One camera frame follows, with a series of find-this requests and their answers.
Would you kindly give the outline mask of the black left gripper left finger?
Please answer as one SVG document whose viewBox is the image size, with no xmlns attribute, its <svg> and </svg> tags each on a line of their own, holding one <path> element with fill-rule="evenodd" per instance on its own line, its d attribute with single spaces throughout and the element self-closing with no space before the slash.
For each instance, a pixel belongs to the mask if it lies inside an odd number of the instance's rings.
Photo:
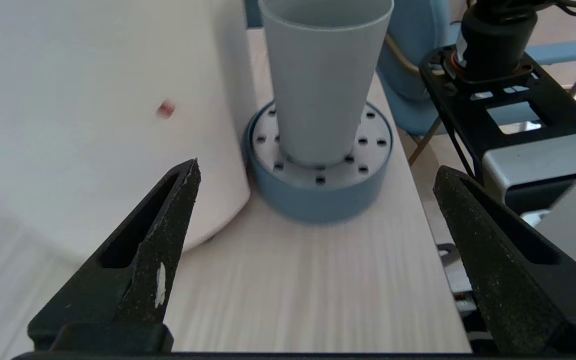
<svg viewBox="0 0 576 360">
<path fill-rule="evenodd" d="M 169 353 L 163 323 L 201 184 L 171 168 L 28 325 L 36 352 Z"/>
</svg>

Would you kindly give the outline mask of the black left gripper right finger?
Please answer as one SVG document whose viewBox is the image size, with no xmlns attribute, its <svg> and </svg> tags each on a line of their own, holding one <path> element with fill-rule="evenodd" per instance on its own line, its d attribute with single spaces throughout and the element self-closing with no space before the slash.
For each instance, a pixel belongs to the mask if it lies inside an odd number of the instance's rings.
<svg viewBox="0 0 576 360">
<path fill-rule="evenodd" d="M 499 350 L 576 354 L 576 261 L 462 171 L 433 193 Z"/>
</svg>

